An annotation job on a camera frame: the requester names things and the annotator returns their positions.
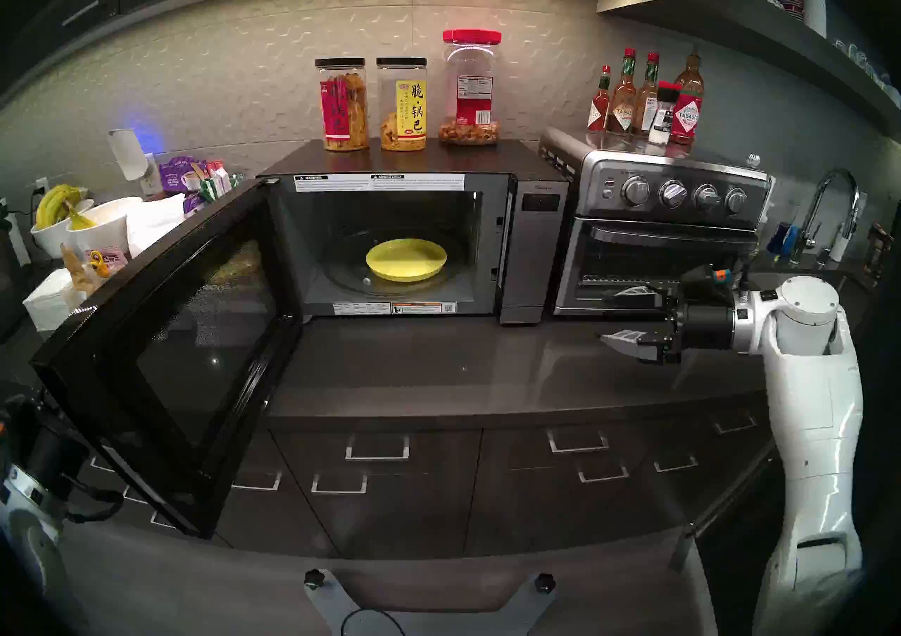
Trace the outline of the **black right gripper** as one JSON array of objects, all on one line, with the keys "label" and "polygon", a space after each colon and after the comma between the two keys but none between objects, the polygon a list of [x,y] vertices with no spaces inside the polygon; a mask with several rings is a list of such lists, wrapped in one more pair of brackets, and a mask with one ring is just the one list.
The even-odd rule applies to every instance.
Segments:
[{"label": "black right gripper", "polygon": [[735,334],[734,297],[730,290],[706,295],[669,297],[669,287],[631,285],[611,296],[625,304],[665,304],[669,330],[620,330],[600,335],[612,350],[649,364],[677,364],[685,350],[731,350]]}]

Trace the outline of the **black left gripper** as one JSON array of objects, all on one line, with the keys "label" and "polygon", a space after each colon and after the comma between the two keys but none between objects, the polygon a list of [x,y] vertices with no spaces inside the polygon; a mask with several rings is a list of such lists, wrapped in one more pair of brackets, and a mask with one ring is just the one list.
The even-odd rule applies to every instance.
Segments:
[{"label": "black left gripper", "polygon": [[69,496],[81,467],[87,460],[87,445],[63,422],[44,422],[38,427],[24,470],[54,496]]}]

